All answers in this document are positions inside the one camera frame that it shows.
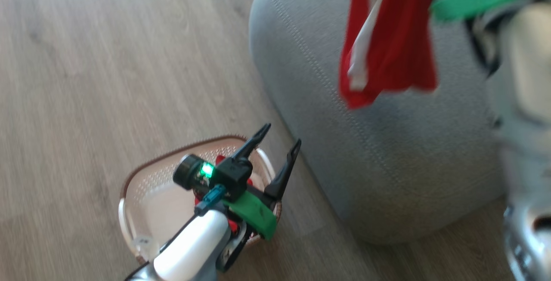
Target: green light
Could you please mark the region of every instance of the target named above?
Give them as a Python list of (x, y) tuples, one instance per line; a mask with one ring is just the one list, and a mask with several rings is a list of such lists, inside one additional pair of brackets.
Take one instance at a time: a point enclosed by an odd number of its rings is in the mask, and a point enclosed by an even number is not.
[(208, 163), (204, 163), (203, 167), (201, 167), (201, 174), (203, 174), (205, 177), (209, 178), (212, 177), (212, 172), (214, 171), (214, 166)]

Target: gray ottoman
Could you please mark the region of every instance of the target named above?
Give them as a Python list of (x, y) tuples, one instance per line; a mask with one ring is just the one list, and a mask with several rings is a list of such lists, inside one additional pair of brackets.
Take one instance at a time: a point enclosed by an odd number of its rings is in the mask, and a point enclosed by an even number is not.
[(254, 0), (251, 54), (340, 218), (367, 242), (412, 240), (503, 193), (484, 71), (461, 26), (433, 26), (435, 93), (347, 110), (337, 69), (349, 1)]

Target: laundry basket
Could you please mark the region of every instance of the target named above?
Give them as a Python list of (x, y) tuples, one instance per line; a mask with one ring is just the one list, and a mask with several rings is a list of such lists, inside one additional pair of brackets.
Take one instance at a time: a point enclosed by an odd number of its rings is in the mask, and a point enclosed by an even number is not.
[[(118, 205), (118, 218), (128, 248), (140, 264), (155, 258), (165, 242), (193, 216), (195, 196), (173, 182), (173, 171), (187, 154), (195, 154), (214, 164), (218, 155), (231, 156), (246, 139), (221, 136), (169, 152), (138, 167), (126, 179)], [(264, 190), (275, 173), (266, 154), (255, 149), (249, 157), (253, 165), (254, 187)], [(273, 213), (279, 222), (281, 202)], [(247, 245), (260, 240), (254, 236)]]

